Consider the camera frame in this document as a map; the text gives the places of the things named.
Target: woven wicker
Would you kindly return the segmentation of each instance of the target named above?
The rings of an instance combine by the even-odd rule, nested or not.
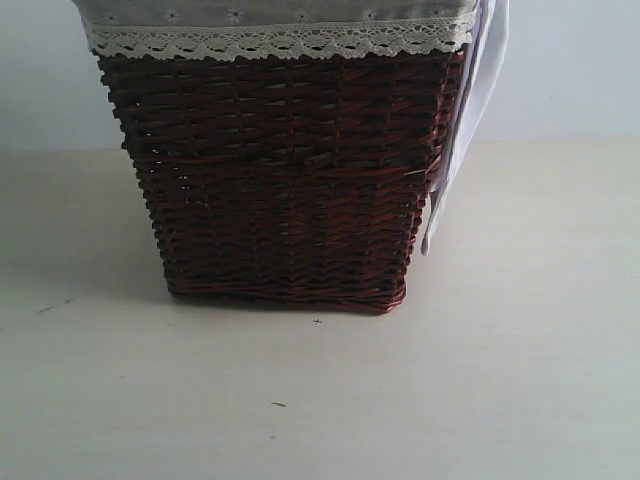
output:
[[[99,58],[170,292],[398,305],[463,59]]]

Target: white table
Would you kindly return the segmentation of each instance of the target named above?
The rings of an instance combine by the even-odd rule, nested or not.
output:
[[[2,166],[2,480],[640,478],[640,141],[476,146],[384,317],[174,304],[123,153]]]

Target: dark brown wicker basket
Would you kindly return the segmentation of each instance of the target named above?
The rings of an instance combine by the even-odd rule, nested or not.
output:
[[[463,59],[101,57],[170,292],[398,305]]]

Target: lace trim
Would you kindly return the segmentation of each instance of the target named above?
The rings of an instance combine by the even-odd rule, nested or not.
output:
[[[251,27],[124,27],[84,22],[89,47],[104,55],[233,61],[266,58],[362,58],[368,53],[455,52],[471,42],[475,12],[453,18]]]

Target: embroidered flower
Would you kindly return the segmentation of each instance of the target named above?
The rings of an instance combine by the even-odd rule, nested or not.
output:
[[[293,16],[300,23],[305,23],[305,22],[310,22],[311,21],[311,15],[309,15],[304,10],[298,10],[296,13],[293,14]]]
[[[231,7],[229,9],[229,14],[227,15],[227,17],[229,18],[229,22],[238,24],[242,21],[243,15],[244,12],[241,8]]]
[[[376,19],[376,11],[375,10],[365,10],[362,12],[362,19],[365,22],[373,22]]]
[[[104,22],[107,25],[117,25],[118,23],[120,23],[120,19],[114,12],[104,12]]]
[[[173,8],[169,8],[165,10],[164,18],[169,23],[178,23],[180,21],[180,14],[176,12]]]

